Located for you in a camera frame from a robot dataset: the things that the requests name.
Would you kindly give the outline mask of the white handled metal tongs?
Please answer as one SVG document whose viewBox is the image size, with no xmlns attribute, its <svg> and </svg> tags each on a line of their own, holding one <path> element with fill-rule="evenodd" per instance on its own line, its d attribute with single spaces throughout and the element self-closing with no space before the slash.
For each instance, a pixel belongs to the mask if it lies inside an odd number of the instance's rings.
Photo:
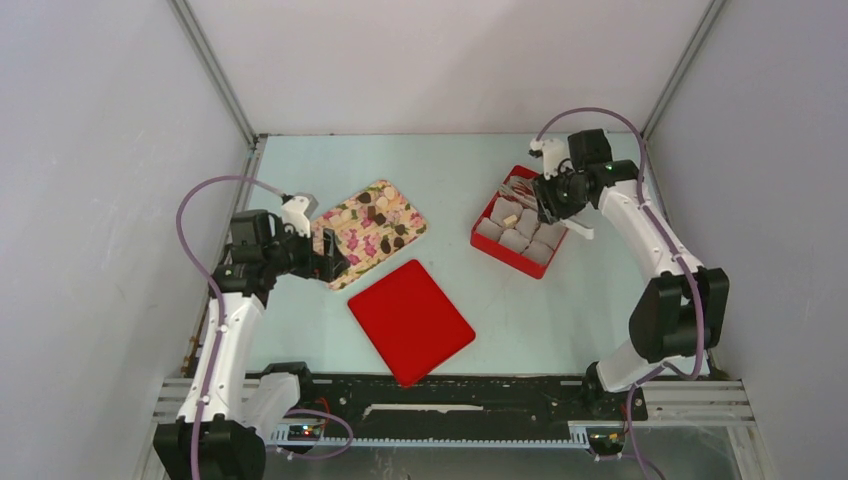
<svg viewBox="0 0 848 480">
<path fill-rule="evenodd" d="M 508 200 L 520 203 L 525 208 L 539 212 L 539 205 L 530 179 L 518 176 L 509 176 L 506 181 L 498 187 L 498 194 Z M 562 225 L 587 240 L 593 240 L 595 238 L 595 230 L 593 227 L 581 223 L 573 218 L 551 221 L 548 221 L 546 218 L 541 218 L 541 222 L 551 225 Z"/>
</svg>

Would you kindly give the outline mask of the red box lid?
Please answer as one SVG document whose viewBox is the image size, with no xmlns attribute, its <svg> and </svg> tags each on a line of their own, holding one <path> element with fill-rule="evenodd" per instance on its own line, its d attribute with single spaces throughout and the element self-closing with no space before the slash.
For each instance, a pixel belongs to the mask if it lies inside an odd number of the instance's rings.
<svg viewBox="0 0 848 480">
<path fill-rule="evenodd" d="M 403 388 L 415 385 L 476 338 L 417 260 L 353 296 L 347 306 Z"/>
</svg>

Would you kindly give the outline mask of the red chocolate box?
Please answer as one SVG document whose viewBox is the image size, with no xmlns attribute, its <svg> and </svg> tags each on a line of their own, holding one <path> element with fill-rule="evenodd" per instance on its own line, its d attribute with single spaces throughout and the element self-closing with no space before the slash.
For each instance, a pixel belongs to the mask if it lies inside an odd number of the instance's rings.
<svg viewBox="0 0 848 480">
<path fill-rule="evenodd" d="M 532 181 L 537 173 L 516 165 L 501 184 L 509 176 Z M 474 223 L 470 243 L 474 248 L 522 273 L 541 279 L 552 264 L 568 230 L 559 224 L 541 223 L 536 211 L 501 197 L 498 187 Z"/>
</svg>

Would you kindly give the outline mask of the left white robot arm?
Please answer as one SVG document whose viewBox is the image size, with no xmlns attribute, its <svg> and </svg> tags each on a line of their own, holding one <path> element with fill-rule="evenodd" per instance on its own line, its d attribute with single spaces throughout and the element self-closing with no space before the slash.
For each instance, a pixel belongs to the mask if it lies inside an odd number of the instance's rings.
<svg viewBox="0 0 848 480">
<path fill-rule="evenodd" d="M 315 388 L 298 374 L 266 373 L 244 398 L 246 362 L 277 279 L 331 283 L 350 262 L 332 229 L 313 245 L 301 214 L 249 210 L 230 221 L 230 259 L 210 274 L 206 338 L 194 381 L 175 421 L 158 425 L 153 447 L 172 479 L 260 479 L 271 436 L 285 413 L 304 416 Z"/>
</svg>

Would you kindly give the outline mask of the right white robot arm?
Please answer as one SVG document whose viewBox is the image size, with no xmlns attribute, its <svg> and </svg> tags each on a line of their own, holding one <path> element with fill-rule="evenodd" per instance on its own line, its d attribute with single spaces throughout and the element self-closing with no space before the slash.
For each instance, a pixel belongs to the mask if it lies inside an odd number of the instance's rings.
<svg viewBox="0 0 848 480">
<path fill-rule="evenodd" d="M 626 340 L 587 371 L 581 392 L 585 411 L 606 418 L 622 403 L 621 392 L 665 368 L 682 371 L 691 358 L 697 376 L 705 354 L 721 335 L 729 278 L 708 269 L 654 210 L 639 166 L 616 160 L 603 130 L 584 130 L 566 141 L 534 139 L 531 156 L 542 174 L 532 181 L 541 222 L 577 230 L 576 215 L 591 207 L 623 238 L 645 281 L 634 307 Z"/>
</svg>

